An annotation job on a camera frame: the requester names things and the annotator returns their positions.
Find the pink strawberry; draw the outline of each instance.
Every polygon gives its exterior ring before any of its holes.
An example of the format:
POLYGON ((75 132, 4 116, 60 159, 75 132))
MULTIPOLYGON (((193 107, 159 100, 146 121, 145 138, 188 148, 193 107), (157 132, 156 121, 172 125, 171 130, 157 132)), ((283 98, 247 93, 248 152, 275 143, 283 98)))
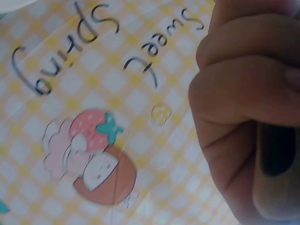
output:
POLYGON ((77 134, 83 134, 87 138, 88 151, 106 148, 108 146, 108 134, 101 134, 96 131, 96 126, 105 122, 105 113, 105 110, 86 110, 79 114, 69 131, 71 139, 77 134))

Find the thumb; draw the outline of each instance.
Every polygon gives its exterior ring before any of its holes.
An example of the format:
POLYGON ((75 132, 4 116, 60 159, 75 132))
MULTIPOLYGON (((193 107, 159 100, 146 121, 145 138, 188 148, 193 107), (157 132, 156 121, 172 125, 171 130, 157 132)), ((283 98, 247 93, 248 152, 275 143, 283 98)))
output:
POLYGON ((210 31, 245 16, 280 14, 294 17, 300 5, 299 0, 215 0, 215 2, 210 31))
POLYGON ((190 85, 189 99, 195 120, 299 127, 299 90, 300 70, 270 58, 244 56, 202 69, 190 85))

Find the green strawberry leaf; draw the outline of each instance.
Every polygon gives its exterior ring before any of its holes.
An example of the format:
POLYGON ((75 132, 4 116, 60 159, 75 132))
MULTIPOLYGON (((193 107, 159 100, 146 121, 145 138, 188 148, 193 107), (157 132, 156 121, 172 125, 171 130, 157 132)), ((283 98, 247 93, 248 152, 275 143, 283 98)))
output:
POLYGON ((96 131, 101 134, 109 134, 111 132, 111 128, 107 124, 98 124, 96 126, 96 131))
POLYGON ((8 208, 8 206, 0 200, 0 214, 1 213, 8 213, 10 211, 10 209, 8 208))

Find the finger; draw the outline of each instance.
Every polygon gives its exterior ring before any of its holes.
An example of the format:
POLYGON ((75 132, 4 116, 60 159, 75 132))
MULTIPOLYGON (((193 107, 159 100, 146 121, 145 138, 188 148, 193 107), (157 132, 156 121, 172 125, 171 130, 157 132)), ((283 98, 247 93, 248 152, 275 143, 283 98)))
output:
POLYGON ((294 17, 299 0, 217 0, 210 31, 240 17, 259 14, 280 14, 294 17))
POLYGON ((254 119, 300 125, 300 94, 285 80, 287 76, 297 79, 297 73, 300 75, 300 71, 262 56, 245 56, 206 67, 189 89, 195 121, 200 117, 230 125, 254 119))
POLYGON ((249 119, 279 125, 300 124, 300 95, 285 83, 289 70, 276 60, 247 56, 205 68, 190 87, 201 146, 203 142, 210 143, 202 135, 208 130, 218 139, 202 148, 211 174, 233 213, 245 225, 286 224, 265 220, 253 205, 253 159, 247 158, 255 150, 255 125, 250 122, 237 129, 233 127, 249 119), (205 127, 199 121, 213 121, 215 126, 207 123, 205 127), (213 129, 222 130, 224 136, 216 137, 218 132, 213 129))
POLYGON ((300 22, 281 15, 258 15, 231 21, 199 45, 200 68, 242 55, 270 56, 300 64, 300 22))
POLYGON ((290 221, 274 221, 263 218, 252 200, 254 157, 249 158, 238 175, 232 180, 223 196, 233 214, 242 225, 288 225, 290 221))

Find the fingernail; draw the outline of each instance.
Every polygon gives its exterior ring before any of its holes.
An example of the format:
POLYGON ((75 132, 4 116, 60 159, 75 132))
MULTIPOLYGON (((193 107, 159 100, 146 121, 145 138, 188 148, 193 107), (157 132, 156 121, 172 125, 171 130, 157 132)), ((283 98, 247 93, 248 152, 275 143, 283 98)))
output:
POLYGON ((290 68, 285 74, 287 84, 295 91, 300 92, 300 69, 290 68))

